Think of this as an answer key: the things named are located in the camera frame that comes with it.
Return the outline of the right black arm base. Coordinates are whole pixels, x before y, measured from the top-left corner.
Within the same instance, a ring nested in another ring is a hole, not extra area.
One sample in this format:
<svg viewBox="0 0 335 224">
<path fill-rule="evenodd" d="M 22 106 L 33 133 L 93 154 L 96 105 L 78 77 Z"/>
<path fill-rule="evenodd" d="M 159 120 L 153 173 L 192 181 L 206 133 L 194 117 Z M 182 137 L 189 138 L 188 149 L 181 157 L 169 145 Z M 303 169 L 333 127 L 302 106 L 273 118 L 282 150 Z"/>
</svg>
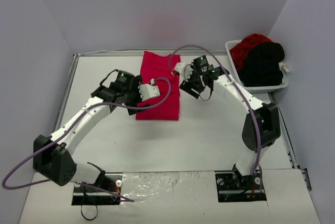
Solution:
<svg viewBox="0 0 335 224">
<path fill-rule="evenodd" d="M 232 172 L 215 173 L 217 197 L 220 203 L 243 203 L 267 201 L 260 173 L 247 176 L 241 184 L 233 178 Z"/>
</svg>

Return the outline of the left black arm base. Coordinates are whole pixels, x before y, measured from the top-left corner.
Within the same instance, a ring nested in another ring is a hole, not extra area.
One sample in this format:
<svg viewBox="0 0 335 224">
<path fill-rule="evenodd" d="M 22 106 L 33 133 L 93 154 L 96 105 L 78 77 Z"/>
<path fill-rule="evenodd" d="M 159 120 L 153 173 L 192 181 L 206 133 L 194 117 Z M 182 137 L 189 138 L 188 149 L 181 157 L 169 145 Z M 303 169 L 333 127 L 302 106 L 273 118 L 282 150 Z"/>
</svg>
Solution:
<svg viewBox="0 0 335 224">
<path fill-rule="evenodd" d="M 106 174 L 110 182 L 104 183 L 101 187 L 106 191 L 120 194 L 120 187 L 116 186 L 116 181 L 122 182 L 122 174 Z M 72 206 L 112 206 L 120 204 L 120 197 L 116 197 L 107 192 L 97 190 L 84 185 L 75 184 L 72 193 Z"/>
</svg>

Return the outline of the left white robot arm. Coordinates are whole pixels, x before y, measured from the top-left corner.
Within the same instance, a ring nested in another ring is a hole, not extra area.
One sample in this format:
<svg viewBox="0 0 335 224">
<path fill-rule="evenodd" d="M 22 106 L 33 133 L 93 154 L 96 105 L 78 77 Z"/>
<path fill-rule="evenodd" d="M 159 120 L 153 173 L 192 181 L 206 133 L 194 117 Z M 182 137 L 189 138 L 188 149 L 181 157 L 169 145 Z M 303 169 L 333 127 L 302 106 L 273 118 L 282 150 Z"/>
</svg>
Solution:
<svg viewBox="0 0 335 224">
<path fill-rule="evenodd" d="M 72 155 L 86 135 L 117 105 L 129 106 L 130 115 L 137 112 L 134 107 L 141 101 L 140 85 L 140 75 L 125 71 L 118 71 L 115 81 L 108 87 L 100 83 L 65 125 L 48 137 L 39 135 L 35 139 L 33 169 L 59 186 L 69 182 L 85 183 L 92 191 L 101 191 L 105 187 L 105 172 L 97 165 L 75 162 Z"/>
</svg>

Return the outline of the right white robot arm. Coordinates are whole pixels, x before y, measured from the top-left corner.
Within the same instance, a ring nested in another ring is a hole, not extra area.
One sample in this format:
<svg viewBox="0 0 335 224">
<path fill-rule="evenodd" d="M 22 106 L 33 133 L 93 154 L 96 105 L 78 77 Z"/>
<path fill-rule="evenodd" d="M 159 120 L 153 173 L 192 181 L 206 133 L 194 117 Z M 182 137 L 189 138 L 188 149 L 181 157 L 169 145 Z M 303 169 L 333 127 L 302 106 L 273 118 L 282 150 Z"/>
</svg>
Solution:
<svg viewBox="0 0 335 224">
<path fill-rule="evenodd" d="M 232 182 L 236 188 L 246 188 L 262 156 L 281 135 L 278 107 L 256 98 L 228 70 L 209 64 L 204 55 L 191 63 L 177 63 L 173 71 L 183 79 L 181 90 L 199 98 L 208 87 L 244 116 L 241 138 L 245 147 L 233 166 Z"/>
</svg>

